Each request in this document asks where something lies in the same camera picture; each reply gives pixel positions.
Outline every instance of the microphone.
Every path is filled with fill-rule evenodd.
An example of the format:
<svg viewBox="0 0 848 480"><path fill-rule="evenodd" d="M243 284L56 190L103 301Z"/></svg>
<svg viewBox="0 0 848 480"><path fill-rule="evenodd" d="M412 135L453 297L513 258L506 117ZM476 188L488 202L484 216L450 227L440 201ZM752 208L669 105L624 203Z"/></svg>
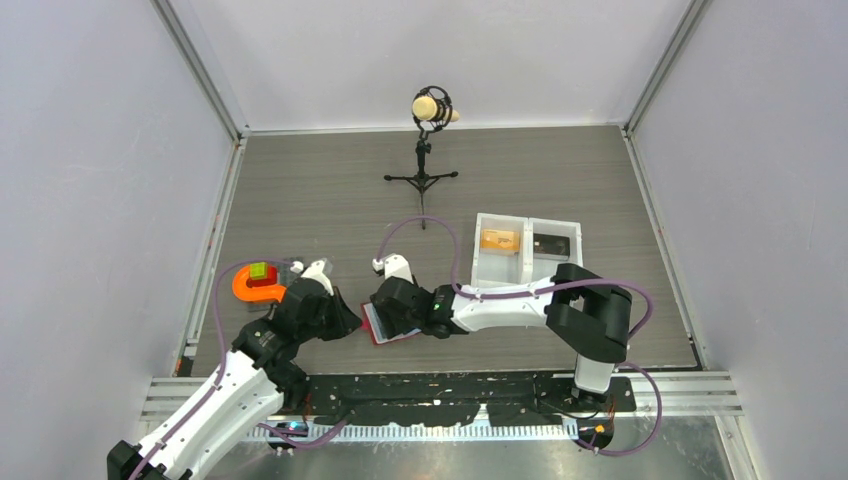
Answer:
<svg viewBox="0 0 848 480"><path fill-rule="evenodd" d="M459 112L456 109L451 111L451 117L445 118L448 113L448 106L441 98L433 98L430 96L418 97L412 102L412 114L415 118L425 122L455 122L459 120Z"/></svg>

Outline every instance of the orange object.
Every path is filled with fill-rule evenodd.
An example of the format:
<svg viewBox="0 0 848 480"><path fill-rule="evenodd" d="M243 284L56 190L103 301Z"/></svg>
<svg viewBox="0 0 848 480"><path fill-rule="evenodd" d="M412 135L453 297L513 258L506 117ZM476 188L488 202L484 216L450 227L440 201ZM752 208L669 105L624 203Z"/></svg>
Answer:
<svg viewBox="0 0 848 480"><path fill-rule="evenodd" d="M250 281L250 265L242 267L233 277L233 295L242 302L270 303L283 301L286 287L276 282L273 285L250 286Z"/></svg>
<svg viewBox="0 0 848 480"><path fill-rule="evenodd" d="M518 232L509 230L485 229L480 233L480 247L517 252L519 244Z"/></svg>

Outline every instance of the table surface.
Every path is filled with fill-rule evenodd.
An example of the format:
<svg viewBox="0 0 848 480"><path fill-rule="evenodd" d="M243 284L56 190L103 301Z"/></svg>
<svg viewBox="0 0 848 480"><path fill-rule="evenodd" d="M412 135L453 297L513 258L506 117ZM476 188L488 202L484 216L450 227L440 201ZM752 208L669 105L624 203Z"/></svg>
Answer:
<svg viewBox="0 0 848 480"><path fill-rule="evenodd" d="M383 175L413 175L417 133L254 136L247 144L219 266L244 258L328 257L331 279L348 306L359 306L380 278L371 259L389 226L418 213L418 193ZM629 359L643 366L692 366L681 321L624 142L616 127L450 130L430 137L427 172L458 170L425 196L428 214L459 232L460 281L471 276L478 212L580 222L584 266L648 289L656 313L633 340ZM450 237L437 225L403 228L387 253L400 253L425 288L448 283ZM225 287L221 312L228 342L259 316ZM634 302L631 324L645 310ZM193 375L218 363L207 311ZM304 344L307 373L446 372L571 369L575 353L547 329L499 328L447 340L416 336L374 346L365 332Z"/></svg>

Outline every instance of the white wall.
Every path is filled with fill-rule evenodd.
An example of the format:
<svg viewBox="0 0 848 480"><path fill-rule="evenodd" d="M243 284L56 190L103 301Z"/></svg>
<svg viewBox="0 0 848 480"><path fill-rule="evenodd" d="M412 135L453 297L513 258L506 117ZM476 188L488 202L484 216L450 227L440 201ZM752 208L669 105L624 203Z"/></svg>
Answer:
<svg viewBox="0 0 848 480"><path fill-rule="evenodd" d="M185 328L231 145L146 1L0 15L0 478L105 478Z"/></svg>
<svg viewBox="0 0 848 480"><path fill-rule="evenodd" d="M413 127L430 84L465 127L623 122L689 3L183 1L253 130Z"/></svg>
<svg viewBox="0 0 848 480"><path fill-rule="evenodd" d="M637 145L773 478L845 478L848 3L713 2Z"/></svg>

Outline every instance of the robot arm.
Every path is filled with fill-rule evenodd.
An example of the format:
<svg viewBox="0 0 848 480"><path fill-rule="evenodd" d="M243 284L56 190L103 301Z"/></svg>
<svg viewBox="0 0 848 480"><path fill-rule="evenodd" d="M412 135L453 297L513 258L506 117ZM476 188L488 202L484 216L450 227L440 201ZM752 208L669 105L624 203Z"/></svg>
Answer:
<svg viewBox="0 0 848 480"><path fill-rule="evenodd" d="M137 478L203 479L257 423L284 406L300 405L308 391L306 374L291 362L300 345L313 338L342 338L361 325L327 278L328 268L323 260L313 262L292 282L280 304L242 328L232 350L227 352L225 371L217 386L220 365L174 415L138 446L118 443L107 457L107 478L128 479L139 462L157 444L164 443ZM191 418L162 442L174 425L192 411Z"/></svg>
<svg viewBox="0 0 848 480"><path fill-rule="evenodd" d="M385 280L371 301L389 336L416 328L447 338L491 327L548 327L577 351L572 395L578 399L606 395L615 364L627 358L629 292L618 287L551 291L558 284L600 278L578 265L560 264L556 274L526 285L464 285L459 292L442 285L432 293L418 286L401 255L389 255L373 266ZM527 294L538 291L549 293ZM582 310L572 306L578 298L583 299Z"/></svg>

